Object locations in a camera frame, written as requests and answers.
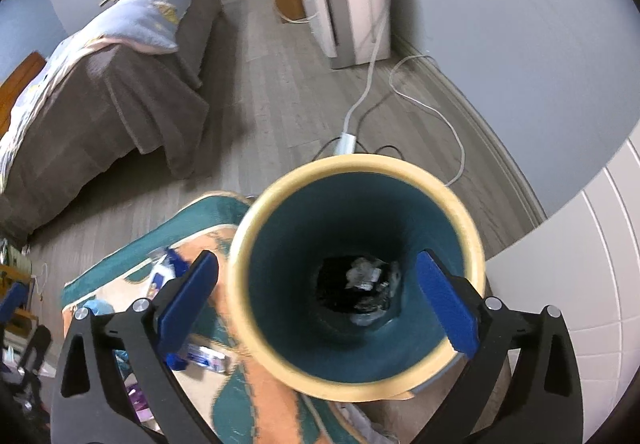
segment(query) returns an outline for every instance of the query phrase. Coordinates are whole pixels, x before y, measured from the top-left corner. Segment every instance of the colorful mat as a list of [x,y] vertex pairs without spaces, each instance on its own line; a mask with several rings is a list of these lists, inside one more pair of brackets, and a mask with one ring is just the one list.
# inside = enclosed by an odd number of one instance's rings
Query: colorful mat
[[190,338],[229,356],[232,372],[225,376],[195,365],[174,372],[203,419],[225,444],[366,444],[339,405],[315,398],[307,398],[307,402],[271,377],[236,341],[223,285],[229,247],[248,208],[244,197],[210,193],[66,284],[62,292],[65,334],[73,313],[89,299],[103,299],[120,312],[144,296],[151,250],[172,246],[193,262],[208,249],[218,258],[220,278]]

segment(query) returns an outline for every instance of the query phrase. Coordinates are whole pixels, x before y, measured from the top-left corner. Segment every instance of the gray blanket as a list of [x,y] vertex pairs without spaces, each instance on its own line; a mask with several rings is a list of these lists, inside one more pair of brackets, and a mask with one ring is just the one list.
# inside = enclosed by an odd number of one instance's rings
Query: gray blanket
[[0,234],[23,243],[118,158],[164,147],[177,179],[194,170],[207,103],[196,92],[220,0],[193,0],[174,54],[114,45],[83,58],[28,129],[0,195]]

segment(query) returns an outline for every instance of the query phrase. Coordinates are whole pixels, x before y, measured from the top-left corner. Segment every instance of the headboard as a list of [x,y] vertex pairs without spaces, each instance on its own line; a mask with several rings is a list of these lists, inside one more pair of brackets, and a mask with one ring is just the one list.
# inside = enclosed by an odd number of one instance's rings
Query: headboard
[[0,86],[0,137],[9,129],[11,109],[20,93],[43,69],[46,62],[39,52],[32,52]]

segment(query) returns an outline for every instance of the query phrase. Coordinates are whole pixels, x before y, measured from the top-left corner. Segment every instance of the metal screw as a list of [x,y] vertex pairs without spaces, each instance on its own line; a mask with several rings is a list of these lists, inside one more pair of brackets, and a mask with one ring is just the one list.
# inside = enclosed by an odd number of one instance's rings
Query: metal screw
[[484,304],[489,310],[500,310],[502,308],[502,302],[495,296],[489,296],[484,300]]
[[76,310],[74,316],[76,319],[84,319],[89,316],[89,309],[87,309],[87,307],[81,307],[80,309]]
[[560,309],[558,309],[558,307],[556,307],[555,305],[549,305],[548,307],[546,307],[546,311],[552,318],[559,318],[562,314],[560,312]]
[[149,300],[146,298],[140,298],[133,302],[133,310],[136,312],[144,312],[149,307]]

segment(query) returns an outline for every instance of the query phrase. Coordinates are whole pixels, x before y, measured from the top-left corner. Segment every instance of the wooden floor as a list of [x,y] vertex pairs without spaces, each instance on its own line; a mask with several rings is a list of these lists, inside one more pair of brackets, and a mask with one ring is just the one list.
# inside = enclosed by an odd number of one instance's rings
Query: wooden floor
[[[308,26],[279,23],[270,0],[225,0],[225,13],[202,68],[201,92],[210,114],[197,174],[177,181],[161,150],[130,153],[31,238],[34,264],[49,266],[44,300],[35,301],[34,310],[52,331],[55,353],[62,344],[59,298],[66,281],[206,191],[259,194],[339,135],[346,111],[362,93],[367,67],[331,70]],[[388,76],[396,61],[376,65],[370,95],[354,114],[352,129],[369,150],[396,145],[408,161],[447,181],[458,170],[458,145],[441,120],[391,92]],[[452,190],[478,225],[487,257],[530,231],[533,224],[504,184],[502,170],[442,86],[411,63],[397,81],[408,94],[438,107],[458,129],[466,168]]]

